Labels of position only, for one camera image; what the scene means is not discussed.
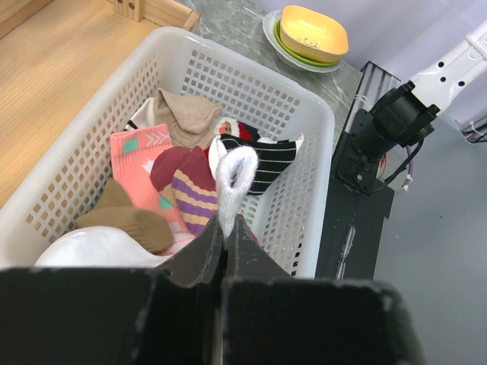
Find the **stacked dishes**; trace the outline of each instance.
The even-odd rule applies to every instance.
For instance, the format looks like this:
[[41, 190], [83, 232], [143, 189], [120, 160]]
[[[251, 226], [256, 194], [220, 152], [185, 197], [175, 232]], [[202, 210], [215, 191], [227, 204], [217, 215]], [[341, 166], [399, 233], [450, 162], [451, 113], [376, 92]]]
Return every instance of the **stacked dishes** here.
[[267, 14], [263, 29], [278, 57], [299, 70], [335, 71], [349, 50], [347, 33], [340, 23], [297, 5]]

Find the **green plate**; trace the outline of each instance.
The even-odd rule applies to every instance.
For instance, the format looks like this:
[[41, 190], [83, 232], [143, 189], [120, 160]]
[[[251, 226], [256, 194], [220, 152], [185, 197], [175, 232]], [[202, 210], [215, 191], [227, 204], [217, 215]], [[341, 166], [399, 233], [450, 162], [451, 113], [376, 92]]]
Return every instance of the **green plate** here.
[[277, 38], [277, 41], [279, 42], [279, 44], [281, 45], [281, 47], [287, 52], [289, 53], [291, 56], [293, 56], [295, 59], [298, 59], [299, 61], [307, 64], [307, 65], [311, 65], [311, 66], [317, 66], [317, 67], [330, 67], [330, 66], [333, 66], [333, 65], [336, 65], [338, 62], [332, 62], [332, 63], [327, 63], [327, 62], [317, 62], [317, 61], [313, 61], [312, 59], [307, 59], [306, 57], [303, 57], [303, 56], [300, 56], [298, 55], [297, 53], [295, 53], [294, 51], [290, 50], [285, 44], [284, 42], [282, 42], [281, 40], [281, 21], [278, 21], [275, 25], [275, 28], [274, 28], [274, 35], [275, 35], [275, 38]]

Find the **marble countertop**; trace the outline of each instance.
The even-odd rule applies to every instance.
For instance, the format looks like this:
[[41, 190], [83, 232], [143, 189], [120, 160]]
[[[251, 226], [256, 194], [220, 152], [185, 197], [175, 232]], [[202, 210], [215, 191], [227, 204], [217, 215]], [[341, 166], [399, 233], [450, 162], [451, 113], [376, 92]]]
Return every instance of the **marble countertop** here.
[[361, 72], [346, 62], [328, 74], [299, 71], [275, 54], [263, 32], [266, 12], [252, 0], [179, 0], [201, 14], [199, 35], [298, 82], [322, 97], [335, 113], [336, 145], [355, 95]]

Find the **laundry basket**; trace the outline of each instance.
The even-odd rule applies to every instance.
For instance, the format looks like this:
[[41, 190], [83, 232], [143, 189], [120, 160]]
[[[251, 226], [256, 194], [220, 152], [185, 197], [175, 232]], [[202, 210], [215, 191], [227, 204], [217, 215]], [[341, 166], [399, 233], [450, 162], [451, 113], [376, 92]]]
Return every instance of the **laundry basket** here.
[[332, 156], [334, 115], [297, 83], [210, 40], [154, 30], [72, 120], [0, 211], [0, 268], [35, 263], [99, 199], [111, 176], [110, 135], [158, 87], [203, 95], [263, 137], [304, 133], [293, 164], [243, 212], [259, 244], [287, 272], [313, 277]]

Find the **wooden surface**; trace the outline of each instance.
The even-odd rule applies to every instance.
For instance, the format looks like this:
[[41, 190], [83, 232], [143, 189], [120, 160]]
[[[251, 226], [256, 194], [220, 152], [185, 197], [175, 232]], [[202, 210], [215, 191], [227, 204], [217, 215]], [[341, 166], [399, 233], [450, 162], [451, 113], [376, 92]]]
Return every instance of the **wooden surface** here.
[[134, 10], [129, 8], [129, 0], [121, 4], [117, 0], [108, 0], [113, 3], [113, 8], [126, 17], [135, 19], [136, 10], [142, 9], [144, 19], [153, 21], [162, 27], [179, 27], [189, 31], [199, 25], [199, 13], [175, 0], [137, 0], [132, 2]]
[[0, 40], [0, 206], [156, 27], [104, 0], [54, 0]]
[[0, 0], [0, 39], [52, 0]]

